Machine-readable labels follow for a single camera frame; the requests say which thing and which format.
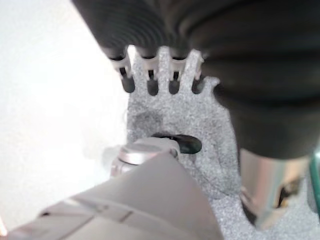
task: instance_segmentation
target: white wall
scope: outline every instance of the white wall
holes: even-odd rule
[[[0,216],[9,229],[99,183],[128,95],[66,0],[0,1]]]

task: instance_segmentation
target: green object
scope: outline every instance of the green object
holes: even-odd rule
[[[312,156],[309,168],[314,200],[320,219],[320,156],[317,156],[317,154]]]

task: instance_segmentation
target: gray foam surface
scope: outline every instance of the gray foam surface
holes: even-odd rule
[[[180,161],[207,195],[225,240],[320,239],[318,217],[307,204],[306,183],[296,207],[273,228],[260,232],[247,222],[238,197],[240,177],[234,133],[228,112],[212,94],[218,80],[207,77],[201,94],[191,92],[197,59],[198,54],[191,52],[179,93],[171,95],[168,90],[169,51],[162,48],[159,93],[150,96],[142,61],[135,58],[132,68],[136,90],[130,95],[128,104],[128,141],[158,132],[192,135],[202,141],[201,152],[183,155]]]

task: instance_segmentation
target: silver metal cap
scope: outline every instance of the silver metal cap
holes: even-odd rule
[[[260,230],[275,224],[294,205],[309,157],[274,159],[240,151],[241,193],[248,220]]]

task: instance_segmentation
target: white background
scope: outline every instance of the white background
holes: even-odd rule
[[[71,2],[0,0],[0,216],[9,229],[105,178],[99,162],[126,140],[127,102]]]

